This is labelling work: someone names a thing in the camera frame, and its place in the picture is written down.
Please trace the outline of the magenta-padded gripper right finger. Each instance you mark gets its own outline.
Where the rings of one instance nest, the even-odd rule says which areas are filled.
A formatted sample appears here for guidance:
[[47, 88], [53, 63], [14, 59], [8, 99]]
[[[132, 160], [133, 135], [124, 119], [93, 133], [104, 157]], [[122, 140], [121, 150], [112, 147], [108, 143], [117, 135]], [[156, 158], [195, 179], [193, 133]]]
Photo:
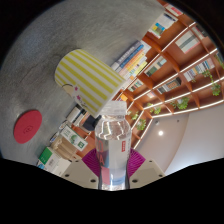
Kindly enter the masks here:
[[164, 172], [153, 159], [147, 160], [136, 150], [130, 150], [128, 160], [128, 181], [130, 189], [143, 187], [164, 176]]

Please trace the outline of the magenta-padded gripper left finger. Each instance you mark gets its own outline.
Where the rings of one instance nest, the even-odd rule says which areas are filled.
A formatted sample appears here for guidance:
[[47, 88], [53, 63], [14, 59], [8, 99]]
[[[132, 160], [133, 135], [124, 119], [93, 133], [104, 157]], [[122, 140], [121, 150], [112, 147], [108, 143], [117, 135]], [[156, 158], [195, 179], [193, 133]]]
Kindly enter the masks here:
[[62, 177], [84, 188], [97, 189], [100, 178], [100, 165], [95, 149], [82, 159], [74, 160], [62, 174]]

